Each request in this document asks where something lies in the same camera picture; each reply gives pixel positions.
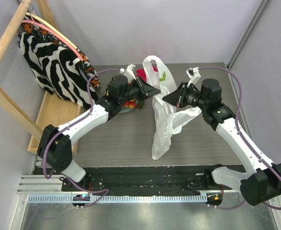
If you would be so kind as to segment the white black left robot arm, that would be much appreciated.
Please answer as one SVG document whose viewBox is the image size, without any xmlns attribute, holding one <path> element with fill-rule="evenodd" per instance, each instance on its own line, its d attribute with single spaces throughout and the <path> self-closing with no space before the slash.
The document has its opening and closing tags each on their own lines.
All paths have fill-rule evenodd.
<svg viewBox="0 0 281 230">
<path fill-rule="evenodd" d="M 48 164 L 58 173 L 72 179 L 78 191 L 88 188 L 89 179 L 85 170 L 72 158 L 72 146 L 95 127 L 106 123 L 122 110 L 122 104 L 137 99 L 144 101 L 160 93 L 143 79 L 135 77 L 131 82 L 124 75 L 116 75 L 106 92 L 88 111 L 77 118 L 55 127 L 45 127 L 40 139 L 37 155 L 43 165 Z"/>
</svg>

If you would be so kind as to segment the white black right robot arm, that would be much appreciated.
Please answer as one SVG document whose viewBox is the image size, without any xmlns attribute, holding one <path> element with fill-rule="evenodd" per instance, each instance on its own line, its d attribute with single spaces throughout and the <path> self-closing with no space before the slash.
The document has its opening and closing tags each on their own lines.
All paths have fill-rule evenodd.
<svg viewBox="0 0 281 230">
<path fill-rule="evenodd" d="M 217 80 L 203 80 L 200 90 L 183 82 L 163 100 L 178 108 L 191 105 L 201 109 L 204 121 L 228 143 L 241 161 L 245 172 L 219 164 L 205 170 L 203 182 L 208 189 L 227 186 L 241 192 L 252 206 L 281 195 L 281 163 L 275 164 L 249 137 L 242 137 L 245 131 L 235 123 L 233 111 L 222 103 L 222 88 Z"/>
</svg>

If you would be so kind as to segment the white lemon print plastic bag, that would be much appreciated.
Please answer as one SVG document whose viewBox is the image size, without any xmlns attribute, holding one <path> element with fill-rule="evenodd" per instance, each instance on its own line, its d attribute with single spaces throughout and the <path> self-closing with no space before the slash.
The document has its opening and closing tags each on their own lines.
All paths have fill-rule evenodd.
<svg viewBox="0 0 281 230">
<path fill-rule="evenodd" d="M 164 96 L 177 89 L 168 67 L 157 56 L 147 56 L 143 63 L 147 83 L 161 91 L 152 98 L 155 117 L 155 134 L 152 144 L 152 159 L 160 159 L 171 145 L 172 135 L 181 132 L 183 126 L 201 114 L 201 109 L 192 107 L 177 111 L 176 107 L 162 100 Z"/>
</svg>

